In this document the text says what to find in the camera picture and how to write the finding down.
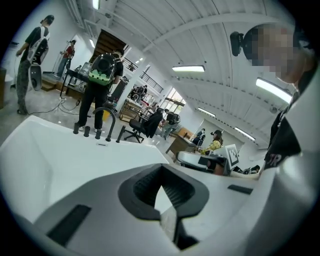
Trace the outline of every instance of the yellow jacket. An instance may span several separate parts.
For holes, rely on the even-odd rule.
[[[206,151],[209,151],[209,150],[217,150],[217,149],[220,149],[221,148],[221,144],[218,140],[214,140],[210,145],[209,147],[207,147],[206,149],[202,149],[200,150],[200,153],[201,155],[205,155],[206,154]]]

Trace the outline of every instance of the camouflage pants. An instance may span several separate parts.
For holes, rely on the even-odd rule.
[[[29,68],[31,64],[28,60],[24,60],[20,62],[18,75],[16,77],[16,94],[18,96],[18,106],[19,110],[23,114],[27,114],[27,107],[26,107],[26,94],[28,90],[29,84]]]

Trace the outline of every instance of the black pants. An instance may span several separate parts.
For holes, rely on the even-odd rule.
[[[85,89],[84,95],[82,97],[80,112],[79,112],[79,121],[78,124],[80,127],[85,126],[87,123],[87,115],[90,110],[91,103],[95,99],[95,109],[100,108],[105,103],[109,92],[108,86],[102,86],[99,84],[88,83],[88,86]],[[102,128],[102,117],[104,115],[103,111],[95,113],[94,116],[94,128]]]

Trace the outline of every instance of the black slot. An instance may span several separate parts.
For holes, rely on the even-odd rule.
[[[75,206],[47,233],[47,236],[59,245],[65,247],[90,211],[91,208],[85,205],[79,204]]]
[[[247,194],[247,195],[250,195],[252,190],[253,190],[252,188],[248,188],[248,187],[244,187],[244,186],[238,186],[238,185],[230,185],[230,186],[228,186],[228,189],[234,190],[234,191],[237,191],[237,192],[240,192],[240,193],[244,193],[244,194]]]

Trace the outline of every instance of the window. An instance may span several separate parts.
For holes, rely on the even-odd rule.
[[[172,88],[171,91],[168,93],[168,96],[161,104],[160,108],[168,109],[170,112],[179,114],[185,104],[186,101],[182,98],[179,92],[177,92],[175,88]]]

